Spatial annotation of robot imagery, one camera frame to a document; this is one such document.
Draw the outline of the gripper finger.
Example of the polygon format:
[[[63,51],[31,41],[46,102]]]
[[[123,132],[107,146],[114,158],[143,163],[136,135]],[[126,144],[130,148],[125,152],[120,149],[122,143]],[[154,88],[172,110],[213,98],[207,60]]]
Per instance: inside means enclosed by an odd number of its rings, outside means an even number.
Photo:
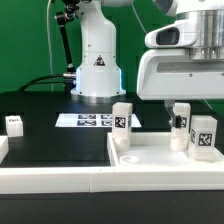
[[[169,124],[172,128],[182,129],[186,127],[185,104],[174,100],[165,100],[164,105],[170,116]]]

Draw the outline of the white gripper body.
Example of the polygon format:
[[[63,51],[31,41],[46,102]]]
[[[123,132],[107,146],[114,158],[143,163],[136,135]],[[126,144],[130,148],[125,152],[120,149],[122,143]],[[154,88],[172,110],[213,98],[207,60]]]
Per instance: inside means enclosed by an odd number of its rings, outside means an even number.
[[[144,100],[224,98],[224,23],[179,20],[149,32],[137,94]]]

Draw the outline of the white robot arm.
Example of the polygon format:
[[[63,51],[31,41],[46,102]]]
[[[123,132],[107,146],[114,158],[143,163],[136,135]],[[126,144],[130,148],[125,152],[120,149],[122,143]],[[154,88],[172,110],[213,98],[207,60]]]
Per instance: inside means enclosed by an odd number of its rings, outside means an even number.
[[[77,69],[75,97],[92,102],[122,94],[116,64],[116,28],[103,6],[126,6],[133,0],[81,0],[82,63]],[[224,0],[153,0],[175,22],[146,34],[138,67],[137,94],[163,100],[178,127],[174,102],[224,98]]]

